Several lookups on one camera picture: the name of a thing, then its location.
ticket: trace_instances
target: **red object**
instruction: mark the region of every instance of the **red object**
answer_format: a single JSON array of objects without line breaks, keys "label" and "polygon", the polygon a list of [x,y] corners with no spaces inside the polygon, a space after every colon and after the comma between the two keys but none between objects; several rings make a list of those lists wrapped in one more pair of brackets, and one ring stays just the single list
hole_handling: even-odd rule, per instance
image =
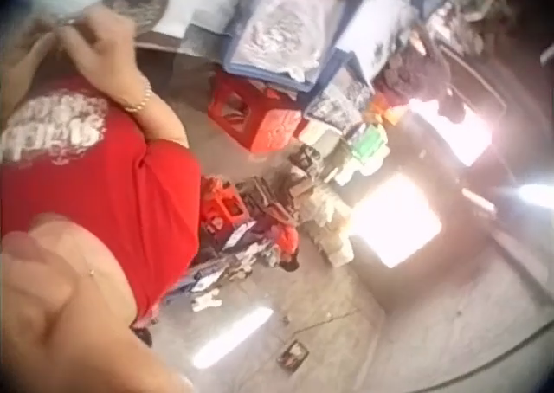
[{"label": "red object", "polygon": [[250,213],[236,187],[219,177],[202,178],[200,223],[221,244],[250,219]]},{"label": "red object", "polygon": [[290,261],[299,244],[297,229],[283,223],[275,224],[272,229],[275,229],[276,232],[276,235],[273,237],[274,242],[283,253],[282,260]]},{"label": "red object", "polygon": [[41,213],[80,224],[112,251],[144,317],[197,253],[200,167],[190,151],[147,144],[83,79],[23,104],[2,140],[2,235]]},{"label": "red object", "polygon": [[221,70],[216,73],[208,115],[252,153],[283,149],[301,120],[300,111],[285,94],[271,88],[261,91],[248,80]]},{"label": "red object", "polygon": [[302,119],[298,124],[298,126],[296,126],[296,129],[294,130],[294,137],[296,139],[298,139],[298,137],[304,131],[304,129],[307,128],[309,122],[310,122],[309,120]]}]

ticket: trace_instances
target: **fluorescent light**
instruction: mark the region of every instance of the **fluorescent light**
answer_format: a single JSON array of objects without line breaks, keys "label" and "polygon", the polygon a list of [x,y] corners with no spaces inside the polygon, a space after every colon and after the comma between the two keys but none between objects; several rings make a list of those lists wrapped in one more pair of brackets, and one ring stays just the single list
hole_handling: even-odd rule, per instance
[{"label": "fluorescent light", "polygon": [[528,184],[519,187],[519,197],[529,204],[554,209],[554,187],[543,184]]},{"label": "fluorescent light", "polygon": [[408,259],[442,229],[423,192],[400,173],[358,203],[351,219],[351,233],[363,238],[388,267]]},{"label": "fluorescent light", "polygon": [[485,121],[466,105],[466,117],[459,124],[452,123],[439,114],[437,100],[410,100],[409,107],[434,127],[465,166],[473,165],[492,143],[493,135]]},{"label": "fluorescent light", "polygon": [[207,369],[232,352],[240,343],[264,325],[274,312],[259,307],[236,321],[226,332],[210,340],[194,356],[193,364],[197,369]]}]

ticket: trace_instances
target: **hand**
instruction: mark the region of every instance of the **hand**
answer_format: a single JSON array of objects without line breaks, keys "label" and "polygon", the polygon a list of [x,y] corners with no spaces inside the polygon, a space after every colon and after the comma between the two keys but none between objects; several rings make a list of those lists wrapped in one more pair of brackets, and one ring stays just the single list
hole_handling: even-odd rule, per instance
[{"label": "hand", "polygon": [[36,70],[55,45],[53,26],[33,19],[9,41],[0,67],[0,111],[8,118],[29,92]]},{"label": "hand", "polygon": [[57,34],[79,72],[94,87],[122,106],[141,102],[145,79],[137,67],[132,20],[95,5],[75,25],[64,26]]}]

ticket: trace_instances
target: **wrist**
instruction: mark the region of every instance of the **wrist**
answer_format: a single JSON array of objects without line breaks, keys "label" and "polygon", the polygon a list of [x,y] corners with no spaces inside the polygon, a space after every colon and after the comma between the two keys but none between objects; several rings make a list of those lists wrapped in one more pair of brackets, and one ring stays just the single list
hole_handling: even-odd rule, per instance
[{"label": "wrist", "polygon": [[144,100],[150,82],[141,73],[134,75],[121,91],[112,95],[112,100],[123,108],[135,107]]}]

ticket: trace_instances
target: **red t-shirt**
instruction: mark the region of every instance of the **red t-shirt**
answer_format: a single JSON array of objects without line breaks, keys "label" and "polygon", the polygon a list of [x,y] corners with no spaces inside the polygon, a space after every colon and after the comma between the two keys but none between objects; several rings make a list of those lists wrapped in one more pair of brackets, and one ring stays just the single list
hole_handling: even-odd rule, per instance
[{"label": "red t-shirt", "polygon": [[2,235],[41,213],[80,224],[119,262],[139,318],[196,255],[197,161],[173,142],[147,144],[132,117],[83,79],[25,102],[0,146]]}]

